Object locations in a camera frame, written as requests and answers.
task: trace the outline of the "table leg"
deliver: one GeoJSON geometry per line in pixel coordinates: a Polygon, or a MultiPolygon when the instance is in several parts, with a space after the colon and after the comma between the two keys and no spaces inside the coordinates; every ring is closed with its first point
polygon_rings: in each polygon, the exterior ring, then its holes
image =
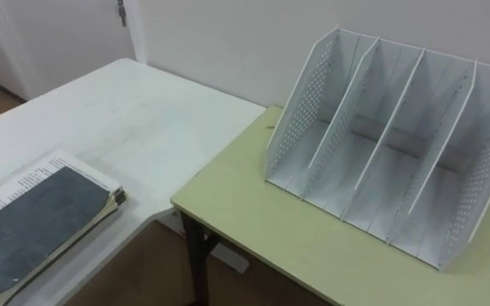
{"type": "Polygon", "coordinates": [[[207,256],[219,243],[219,237],[216,234],[211,234],[207,239],[204,239],[203,226],[183,212],[180,215],[185,228],[188,260],[191,266],[196,298],[196,301],[190,306],[207,306],[209,305],[207,256]]]}

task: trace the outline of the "white table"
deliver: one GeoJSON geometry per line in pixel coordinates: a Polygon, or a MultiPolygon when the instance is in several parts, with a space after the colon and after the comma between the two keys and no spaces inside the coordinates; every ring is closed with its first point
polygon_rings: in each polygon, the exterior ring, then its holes
{"type": "Polygon", "coordinates": [[[128,192],[104,221],[10,305],[62,304],[150,221],[169,197],[262,111],[214,89],[120,59],[0,116],[0,180],[62,148],[128,192]]]}

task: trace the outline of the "door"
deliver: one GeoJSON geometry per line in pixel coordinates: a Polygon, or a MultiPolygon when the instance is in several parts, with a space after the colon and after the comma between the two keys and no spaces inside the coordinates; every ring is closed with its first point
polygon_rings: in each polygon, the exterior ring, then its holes
{"type": "Polygon", "coordinates": [[[135,59],[117,0],[0,0],[40,94],[121,58],[135,59]]]}

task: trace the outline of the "file organizer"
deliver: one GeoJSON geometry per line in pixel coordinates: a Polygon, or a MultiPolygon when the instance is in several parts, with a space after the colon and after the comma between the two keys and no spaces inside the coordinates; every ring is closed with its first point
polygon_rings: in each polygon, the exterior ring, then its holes
{"type": "Polygon", "coordinates": [[[266,152],[267,181],[445,269],[490,202],[490,65],[337,29],[266,152]]]}

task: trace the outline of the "hole pattern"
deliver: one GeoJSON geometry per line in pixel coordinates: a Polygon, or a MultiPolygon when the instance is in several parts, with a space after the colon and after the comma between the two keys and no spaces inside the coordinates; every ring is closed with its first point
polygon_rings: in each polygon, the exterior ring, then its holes
{"type": "Polygon", "coordinates": [[[447,238],[447,254],[460,249],[468,236],[462,236],[464,227],[470,217],[478,217],[487,203],[478,202],[483,188],[490,177],[490,135],[487,143],[483,145],[480,155],[474,161],[470,173],[464,178],[460,188],[460,197],[457,209],[451,216],[451,224],[447,238]]]}
{"type": "Polygon", "coordinates": [[[309,76],[306,76],[308,80],[304,90],[301,93],[293,93],[293,95],[297,95],[299,102],[293,110],[293,116],[283,134],[282,142],[277,146],[275,158],[271,164],[272,168],[275,168],[285,158],[318,118],[319,108],[323,99],[324,84],[327,81],[330,72],[329,68],[332,65],[333,45],[334,41],[326,42],[320,46],[321,49],[314,53],[316,54],[314,59],[312,57],[314,69],[309,76]]]}

